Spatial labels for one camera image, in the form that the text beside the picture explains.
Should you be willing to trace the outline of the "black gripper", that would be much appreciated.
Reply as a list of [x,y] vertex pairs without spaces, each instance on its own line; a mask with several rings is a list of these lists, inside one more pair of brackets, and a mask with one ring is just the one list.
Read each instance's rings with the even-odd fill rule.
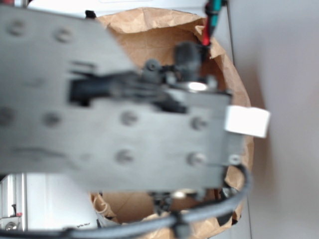
[[69,175],[92,191],[200,195],[239,165],[232,96],[183,41],[139,70],[93,20],[0,7],[0,172]]

